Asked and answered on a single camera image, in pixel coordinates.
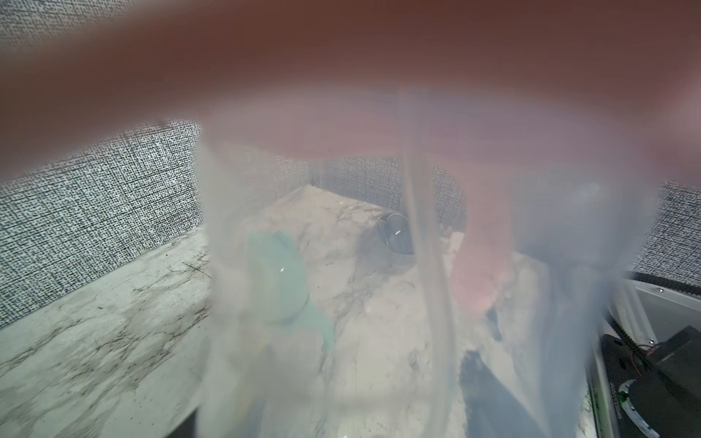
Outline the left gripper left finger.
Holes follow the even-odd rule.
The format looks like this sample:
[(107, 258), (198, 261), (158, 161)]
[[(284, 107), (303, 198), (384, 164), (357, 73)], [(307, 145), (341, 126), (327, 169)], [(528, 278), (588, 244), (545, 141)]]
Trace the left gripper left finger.
[(197, 410), (194, 410), (166, 438), (196, 438), (196, 418)]

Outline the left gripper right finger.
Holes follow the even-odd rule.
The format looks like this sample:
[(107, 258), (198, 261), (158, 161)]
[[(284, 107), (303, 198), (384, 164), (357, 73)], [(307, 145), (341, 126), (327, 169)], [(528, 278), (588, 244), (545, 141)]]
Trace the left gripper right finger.
[(522, 403), (483, 363), (478, 351), (465, 353), (459, 382), (466, 405), (466, 437), (544, 437)]

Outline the mint bottle cap front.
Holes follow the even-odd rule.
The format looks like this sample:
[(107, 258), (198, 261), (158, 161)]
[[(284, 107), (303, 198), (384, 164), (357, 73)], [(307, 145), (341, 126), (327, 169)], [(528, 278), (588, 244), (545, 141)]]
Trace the mint bottle cap front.
[(248, 236), (251, 310), (266, 323), (285, 323), (308, 304), (308, 276), (296, 240), (285, 231)]

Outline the clear bottle front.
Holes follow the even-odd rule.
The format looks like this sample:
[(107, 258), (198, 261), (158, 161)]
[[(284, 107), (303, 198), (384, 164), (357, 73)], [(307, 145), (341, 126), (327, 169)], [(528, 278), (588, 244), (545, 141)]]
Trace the clear bottle front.
[[(602, 314), (655, 209), (602, 122), (446, 94), (319, 89), (201, 123), (210, 354), (200, 437), (466, 437), (476, 350), (544, 437), (577, 434)], [(414, 255), (377, 224), (406, 216)], [(248, 236), (289, 233), (310, 299), (252, 313)]]

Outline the dark blue flower dish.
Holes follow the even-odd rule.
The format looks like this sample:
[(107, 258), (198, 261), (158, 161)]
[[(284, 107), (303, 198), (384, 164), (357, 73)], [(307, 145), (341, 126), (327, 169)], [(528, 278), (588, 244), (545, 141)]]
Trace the dark blue flower dish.
[(378, 221), (377, 230), (381, 241), (390, 251), (403, 256), (414, 255), (410, 224), (406, 216), (396, 212), (383, 215)]

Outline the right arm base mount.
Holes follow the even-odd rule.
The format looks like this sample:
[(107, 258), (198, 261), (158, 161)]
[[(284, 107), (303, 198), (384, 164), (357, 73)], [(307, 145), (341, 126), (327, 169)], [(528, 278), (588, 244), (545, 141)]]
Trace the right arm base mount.
[(646, 350), (647, 367), (620, 339), (601, 339), (606, 380), (594, 396), (602, 437), (700, 436), (700, 331), (688, 326)]

